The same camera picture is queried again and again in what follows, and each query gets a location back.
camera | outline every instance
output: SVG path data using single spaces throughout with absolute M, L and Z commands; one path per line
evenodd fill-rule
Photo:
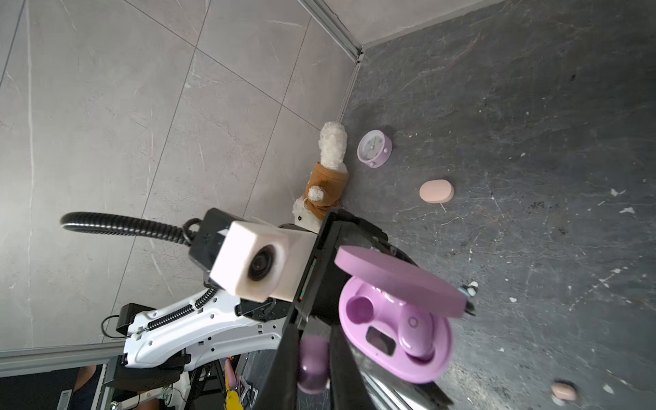
M 255 302 L 294 299 L 315 233 L 235 220 L 224 234 L 211 280 L 231 295 Z

white plush toy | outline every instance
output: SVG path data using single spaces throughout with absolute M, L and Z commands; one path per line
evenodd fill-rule
M 344 165 L 346 129 L 336 121 L 323 125 L 319 133 L 320 160 L 314 165 L 305 194 L 294 202 L 294 223 L 312 232 L 319 232 L 326 212 L 339 207 L 339 198 L 348 182 Z

camera lens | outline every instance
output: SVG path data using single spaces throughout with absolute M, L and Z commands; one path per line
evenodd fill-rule
M 269 274 L 274 265 L 274 248 L 265 246 L 255 255 L 249 267 L 248 277 L 252 281 L 260 281 Z

clock face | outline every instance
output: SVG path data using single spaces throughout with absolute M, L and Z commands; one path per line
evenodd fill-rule
M 382 150 L 383 142 L 384 141 L 382 140 L 381 136 L 372 136 L 360 145 L 360 156 L 367 161 L 375 158 L 376 155 L 378 155 Z

plush toy's brown shirt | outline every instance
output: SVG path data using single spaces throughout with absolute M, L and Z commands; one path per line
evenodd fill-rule
M 316 163 L 305 194 L 303 194 L 303 203 L 306 209 L 314 214 L 320 220 L 326 216 L 326 212 L 330 208 L 339 207 L 339 198 L 348 182 L 348 173 L 338 173 L 332 169 L 328 169 Z M 323 199 L 321 201 L 310 201 L 308 199 L 308 192 L 311 186 L 319 186 L 323 190 Z

